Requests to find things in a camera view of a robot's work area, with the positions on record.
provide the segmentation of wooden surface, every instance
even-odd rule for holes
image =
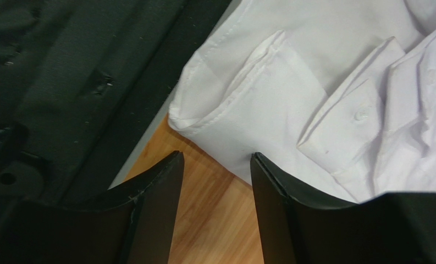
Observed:
[[[252,188],[163,120],[127,179],[174,150],[185,173],[169,263],[263,263]]]

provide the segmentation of white button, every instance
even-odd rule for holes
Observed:
[[[363,107],[359,109],[355,114],[355,119],[358,121],[364,120],[369,117],[369,108]]]
[[[436,70],[428,70],[428,85],[436,84]]]

